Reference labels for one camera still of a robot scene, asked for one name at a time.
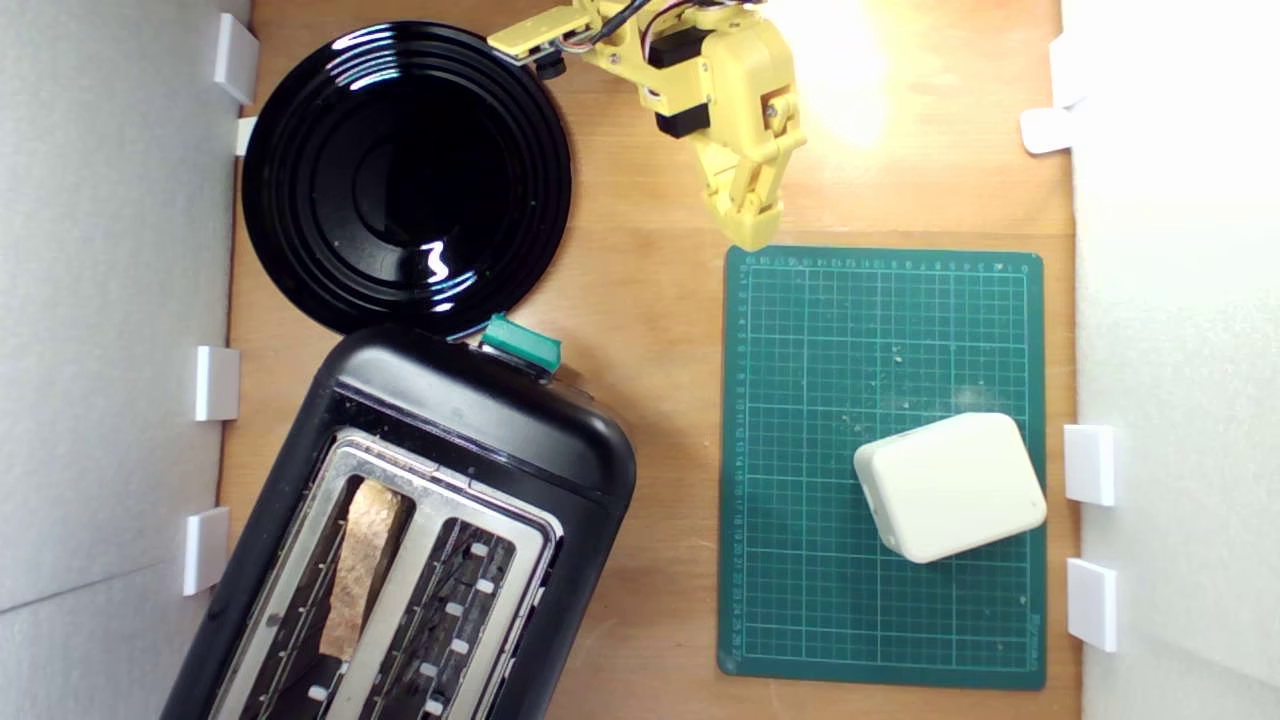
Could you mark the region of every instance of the wooden surface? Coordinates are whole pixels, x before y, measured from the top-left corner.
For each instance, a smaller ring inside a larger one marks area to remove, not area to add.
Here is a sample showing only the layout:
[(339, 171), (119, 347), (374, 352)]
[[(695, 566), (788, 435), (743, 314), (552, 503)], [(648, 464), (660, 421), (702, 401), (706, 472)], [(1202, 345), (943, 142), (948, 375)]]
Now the wooden surface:
[[(552, 0), (256, 0), (259, 101), (312, 49), (360, 26), (436, 19), (493, 32)], [(1074, 418), (1073, 220), (1065, 156), (1029, 158), (1018, 114), (1050, 101), (1055, 0), (774, 0), (796, 49), (808, 147), (787, 174), (778, 242), (1033, 251), (1044, 258), (1050, 454), (1048, 685), (1038, 693), (727, 678), (714, 664), (721, 288), (724, 241), (691, 150), (635, 90), (570, 60), (552, 85), (575, 152), (561, 252), (513, 316), (559, 337), (623, 421), (635, 501), (561, 679), (553, 719), (1070, 719), (1080, 650), (1065, 630), (1061, 433)], [(247, 114), (256, 109), (247, 108)], [(270, 284), (238, 222), (230, 345), (241, 419), (220, 498), (238, 533), (312, 372), (335, 337)]]

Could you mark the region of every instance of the white box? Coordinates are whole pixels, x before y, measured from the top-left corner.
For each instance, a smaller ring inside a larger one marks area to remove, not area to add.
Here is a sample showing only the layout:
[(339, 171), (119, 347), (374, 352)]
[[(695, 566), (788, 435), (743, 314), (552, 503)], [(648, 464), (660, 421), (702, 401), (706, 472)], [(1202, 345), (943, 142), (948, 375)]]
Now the white box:
[(196, 420), (239, 416), (239, 350), (201, 345), (196, 348)]
[(241, 105), (253, 102), (257, 87), (259, 42), (247, 27), (230, 13), (218, 19), (218, 54), (214, 58), (214, 82)]
[(192, 596), (218, 583), (227, 569), (229, 538), (230, 510), (227, 507), (187, 516), (182, 594)]
[(965, 413), (858, 448), (881, 539), (932, 562), (1039, 527), (1044, 493), (1012, 418)]

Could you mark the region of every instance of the cutting mat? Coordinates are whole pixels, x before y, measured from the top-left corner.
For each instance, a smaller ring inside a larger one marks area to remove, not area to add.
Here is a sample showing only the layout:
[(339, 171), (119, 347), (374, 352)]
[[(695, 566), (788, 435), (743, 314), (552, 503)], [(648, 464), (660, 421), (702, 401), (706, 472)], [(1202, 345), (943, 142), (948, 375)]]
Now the cutting mat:
[(730, 250), (724, 673), (1044, 685), (1044, 529), (914, 565), (881, 543), (851, 462), (865, 442), (998, 411), (1043, 484), (1043, 325), (1034, 255)]

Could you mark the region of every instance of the robotic arm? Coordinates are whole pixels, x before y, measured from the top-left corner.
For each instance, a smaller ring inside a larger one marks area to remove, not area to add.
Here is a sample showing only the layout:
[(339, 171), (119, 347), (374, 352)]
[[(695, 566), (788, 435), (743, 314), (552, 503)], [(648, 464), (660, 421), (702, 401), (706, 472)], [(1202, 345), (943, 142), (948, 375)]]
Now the robotic arm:
[(759, 250), (778, 229), (778, 186), (806, 136), (791, 49), (754, 4), (573, 0), (490, 36), (489, 45), (544, 79), (564, 72), (567, 53), (635, 83), (658, 128), (692, 142), (721, 231)]

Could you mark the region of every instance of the white foam board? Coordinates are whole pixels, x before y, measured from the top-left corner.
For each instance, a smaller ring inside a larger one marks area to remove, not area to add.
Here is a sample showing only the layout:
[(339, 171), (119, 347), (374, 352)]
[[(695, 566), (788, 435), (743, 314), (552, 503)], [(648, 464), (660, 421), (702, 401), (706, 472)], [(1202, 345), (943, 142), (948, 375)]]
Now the white foam board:
[(1064, 32), (1048, 44), (1048, 72), (1053, 87), (1053, 106), (1070, 108), (1089, 94), (1093, 82), (1093, 54), (1075, 33)]
[[(1082, 556), (1125, 578), (1125, 660), (1085, 653), (1084, 716), (1274, 717), (1280, 135), (1258, 88), (1280, 5), (1065, 0), (1064, 19), (1106, 68), (1071, 109), (1078, 413), (1116, 428), (1123, 484), (1080, 509)], [(1189, 710), (1239, 688), (1270, 715)]]
[(192, 421), (192, 388), (195, 348), (227, 338), (239, 108), (206, 78), (229, 5), (0, 0), (22, 18), (0, 73), (0, 610), (177, 561), (215, 505), (221, 427)]
[(0, 612), (0, 717), (156, 717), (209, 606), (177, 559)]

